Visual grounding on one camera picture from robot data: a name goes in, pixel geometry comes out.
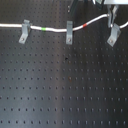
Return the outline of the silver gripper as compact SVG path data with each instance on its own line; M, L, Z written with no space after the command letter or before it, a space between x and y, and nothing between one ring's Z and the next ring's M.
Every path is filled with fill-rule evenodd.
M119 5L128 5L128 0L104 0L104 5L107 5L108 9L108 27L111 28L114 20L117 16ZM111 5L115 5L113 11L111 11Z

